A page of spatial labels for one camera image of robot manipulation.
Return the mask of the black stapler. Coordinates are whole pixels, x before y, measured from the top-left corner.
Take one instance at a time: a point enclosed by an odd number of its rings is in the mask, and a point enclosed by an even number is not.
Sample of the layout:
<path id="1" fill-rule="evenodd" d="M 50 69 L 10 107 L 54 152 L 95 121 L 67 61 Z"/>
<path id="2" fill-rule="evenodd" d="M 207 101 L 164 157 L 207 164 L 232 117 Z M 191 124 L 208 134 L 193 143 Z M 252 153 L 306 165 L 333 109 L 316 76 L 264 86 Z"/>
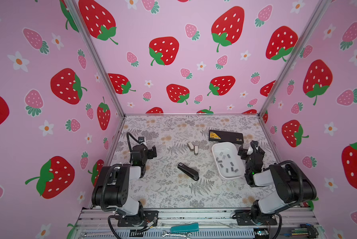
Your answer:
<path id="1" fill-rule="evenodd" d="M 192 180 L 194 181 L 199 180 L 199 173 L 196 170 L 186 166 L 185 164 L 179 163 L 178 169 L 182 171 L 184 174 L 186 174 L 187 176 L 189 176 Z"/>

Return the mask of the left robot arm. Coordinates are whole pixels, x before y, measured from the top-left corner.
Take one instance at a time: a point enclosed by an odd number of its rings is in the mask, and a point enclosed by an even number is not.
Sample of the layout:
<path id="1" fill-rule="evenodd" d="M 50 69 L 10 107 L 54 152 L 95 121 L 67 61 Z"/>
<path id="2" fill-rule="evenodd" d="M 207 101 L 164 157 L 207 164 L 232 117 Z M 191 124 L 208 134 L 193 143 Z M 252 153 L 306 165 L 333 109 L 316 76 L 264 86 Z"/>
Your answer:
<path id="1" fill-rule="evenodd" d="M 130 149 L 130 162 L 118 163 L 102 168 L 92 194 L 92 205 L 110 212 L 108 223 L 114 230 L 112 220 L 119 228 L 139 227 L 138 233 L 157 225 L 158 211 L 144 210 L 141 201 L 129 196 L 129 184 L 133 179 L 141 179 L 146 173 L 147 160 L 157 156 L 156 147 L 148 149 L 144 137 L 135 138 L 126 134 Z"/>

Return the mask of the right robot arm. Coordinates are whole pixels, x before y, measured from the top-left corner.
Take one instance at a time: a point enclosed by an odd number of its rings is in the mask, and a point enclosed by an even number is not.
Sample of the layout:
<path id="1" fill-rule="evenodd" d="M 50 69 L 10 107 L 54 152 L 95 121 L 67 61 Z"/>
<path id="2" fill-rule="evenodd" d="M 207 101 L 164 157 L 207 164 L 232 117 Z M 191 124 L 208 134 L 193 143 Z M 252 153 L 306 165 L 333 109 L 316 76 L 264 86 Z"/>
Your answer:
<path id="1" fill-rule="evenodd" d="M 316 188 L 295 162 L 286 160 L 264 169 L 265 152 L 254 140 L 250 142 L 248 149 L 241 146 L 238 155 L 245 161 L 244 176 L 250 187 L 275 187 L 273 193 L 254 201 L 250 211 L 235 211 L 232 219 L 239 226 L 277 225 L 276 217 L 280 212 L 316 199 Z"/>

